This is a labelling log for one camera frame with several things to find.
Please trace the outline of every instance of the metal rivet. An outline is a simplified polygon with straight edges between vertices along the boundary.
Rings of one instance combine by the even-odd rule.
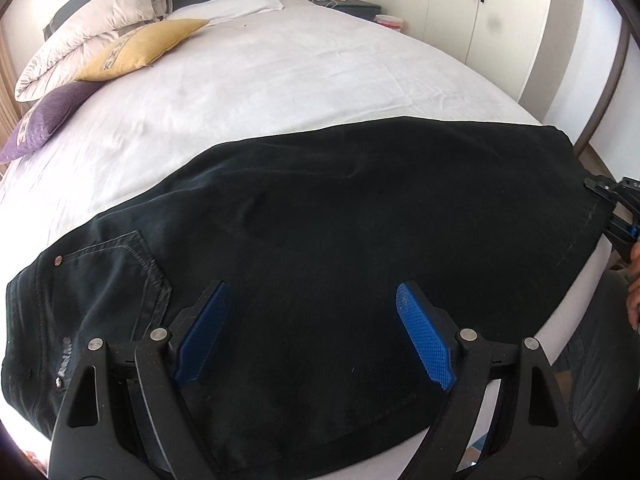
[[[471,328],[463,328],[460,331],[460,337],[465,341],[475,341],[478,338],[478,334]]]
[[[165,328],[156,328],[151,331],[150,337],[154,341],[162,341],[165,337],[167,337],[168,332]]]
[[[91,341],[89,341],[89,350],[99,350],[102,348],[102,343],[103,341],[99,337],[91,339]]]
[[[540,347],[540,343],[533,337],[527,337],[524,340],[524,346],[526,346],[529,350],[537,350]]]

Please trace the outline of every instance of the beige curtain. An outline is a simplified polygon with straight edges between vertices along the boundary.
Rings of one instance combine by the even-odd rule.
[[[21,106],[14,99],[15,82],[14,69],[0,28],[0,148],[22,117]],[[6,168],[5,164],[0,164],[0,174],[4,174]]]

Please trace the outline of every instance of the purple cushion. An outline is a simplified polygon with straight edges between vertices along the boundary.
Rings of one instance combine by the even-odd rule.
[[[73,81],[45,95],[14,128],[0,152],[0,164],[37,152],[66,119],[103,85],[104,81]]]

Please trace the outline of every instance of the yellow cushion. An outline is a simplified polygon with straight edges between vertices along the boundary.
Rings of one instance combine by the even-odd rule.
[[[76,76],[82,81],[108,81],[147,66],[209,20],[165,20],[132,30],[107,46]]]

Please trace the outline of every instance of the person's leg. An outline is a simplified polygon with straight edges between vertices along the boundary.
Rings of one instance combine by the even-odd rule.
[[[640,336],[627,320],[627,289],[624,274],[604,272],[553,366],[579,457],[588,458],[612,435],[638,391]]]

